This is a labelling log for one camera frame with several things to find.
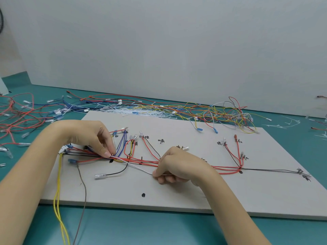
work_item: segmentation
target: fingernail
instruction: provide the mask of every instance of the fingernail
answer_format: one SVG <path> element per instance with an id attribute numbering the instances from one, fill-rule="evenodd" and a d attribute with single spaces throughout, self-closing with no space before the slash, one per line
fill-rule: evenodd
<path id="1" fill-rule="evenodd" d="M 111 154 L 110 154 L 109 151 L 106 151 L 106 152 L 104 153 L 104 157 L 105 157 L 105 158 L 109 158 L 110 156 L 111 156 Z"/>

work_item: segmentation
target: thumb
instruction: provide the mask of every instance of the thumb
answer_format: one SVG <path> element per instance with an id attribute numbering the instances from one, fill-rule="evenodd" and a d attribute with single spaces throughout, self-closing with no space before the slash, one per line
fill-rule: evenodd
<path id="1" fill-rule="evenodd" d="M 104 158 L 109 158 L 111 156 L 110 152 L 100 143 L 97 136 L 91 140 L 90 146 L 93 148 L 94 152 Z"/>
<path id="2" fill-rule="evenodd" d="M 159 177 L 167 171 L 167 167 L 165 164 L 166 157 L 167 156 L 165 156 L 165 158 L 158 164 L 158 168 L 152 172 L 153 177 Z"/>

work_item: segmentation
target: white board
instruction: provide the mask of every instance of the white board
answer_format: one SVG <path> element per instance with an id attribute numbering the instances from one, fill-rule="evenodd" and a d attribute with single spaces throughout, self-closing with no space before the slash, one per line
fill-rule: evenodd
<path id="1" fill-rule="evenodd" d="M 263 128 L 258 129 L 261 134 L 244 134 L 238 129 L 232 130 L 217 125 L 219 133 L 216 134 L 204 123 L 198 124 L 203 128 L 203 132 L 197 132 L 189 121 L 138 115 L 123 117 L 121 114 L 95 111 L 89 111 L 83 119 L 100 120 L 110 131 L 128 127 L 128 135 L 138 134 L 141 130 L 144 136 L 149 136 L 149 142 L 161 155 L 171 146 L 189 146 L 190 153 L 204 158 L 215 166 L 235 166 L 224 146 L 218 145 L 217 142 L 222 141 L 225 136 L 231 152 L 236 153 L 237 146 L 234 140 L 236 134 L 242 141 L 239 143 L 240 150 L 248 157 L 244 168 L 292 171 L 301 168 L 307 172 Z M 160 144 L 158 140 L 161 139 L 165 142 Z M 153 160 L 140 138 L 137 141 L 134 157 L 142 156 L 144 160 Z M 63 157 L 60 200 L 62 204 L 83 205 L 84 187 L 77 168 L 68 163 L 68 158 L 76 159 L 76 156 Z M 148 172 L 154 169 L 149 166 L 138 166 Z M 124 163 L 109 163 L 108 160 L 80 166 L 87 186 L 88 206 L 211 212 L 201 189 L 190 182 L 159 185 L 152 176 L 130 166 L 121 174 L 94 180 L 95 174 L 115 173 L 124 167 Z M 43 203 L 51 203 L 55 196 L 57 172 L 58 163 L 55 164 L 45 187 L 41 201 Z M 327 219 L 327 190 L 313 177 L 311 181 L 307 181 L 299 174 L 243 170 L 242 174 L 224 175 L 223 178 L 250 215 Z"/>
<path id="2" fill-rule="evenodd" d="M 326 0 L 0 0 L 32 84 L 325 117 Z"/>

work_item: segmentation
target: hand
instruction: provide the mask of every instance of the hand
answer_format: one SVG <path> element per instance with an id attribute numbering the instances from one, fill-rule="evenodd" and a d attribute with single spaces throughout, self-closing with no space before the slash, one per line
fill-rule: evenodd
<path id="1" fill-rule="evenodd" d="M 180 148 L 171 147 L 159 160 L 158 168 L 152 175 L 160 184 L 186 182 L 194 185 L 202 175 L 214 169 L 204 160 Z"/>
<path id="2" fill-rule="evenodd" d="M 111 134 L 101 121 L 60 120 L 49 126 L 62 132 L 64 143 L 91 146 L 104 158 L 116 154 Z"/>

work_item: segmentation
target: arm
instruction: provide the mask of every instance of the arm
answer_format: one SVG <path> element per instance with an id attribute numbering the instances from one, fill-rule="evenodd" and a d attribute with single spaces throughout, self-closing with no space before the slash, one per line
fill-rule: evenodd
<path id="1" fill-rule="evenodd" d="M 191 180 L 206 195 L 228 244 L 268 245 L 224 179 L 208 163 L 179 148 L 170 148 L 153 176 L 160 184 Z"/>
<path id="2" fill-rule="evenodd" d="M 0 182 L 0 245 L 23 243 L 58 151 L 69 143 L 90 145 L 103 157 L 115 153 L 99 121 L 63 120 L 45 128 Z"/>

